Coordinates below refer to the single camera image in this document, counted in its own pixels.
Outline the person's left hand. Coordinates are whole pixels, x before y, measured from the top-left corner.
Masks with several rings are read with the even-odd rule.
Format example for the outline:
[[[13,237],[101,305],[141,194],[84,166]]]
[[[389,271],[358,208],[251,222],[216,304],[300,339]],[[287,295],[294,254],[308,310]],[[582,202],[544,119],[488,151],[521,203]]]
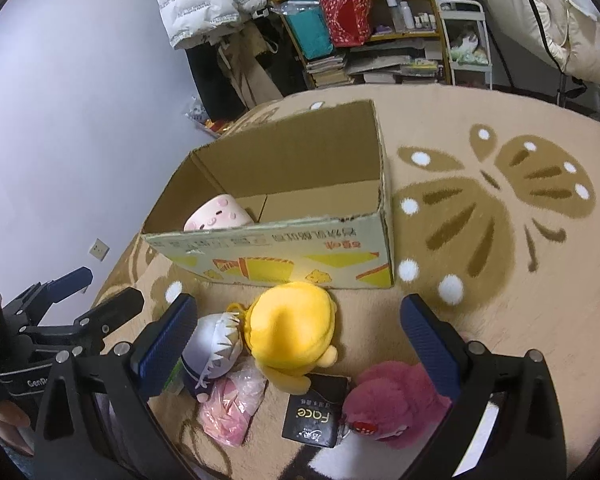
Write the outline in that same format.
[[[18,405],[7,400],[0,402],[0,439],[9,448],[24,456],[33,456],[34,449],[23,437],[30,429],[30,418]]]

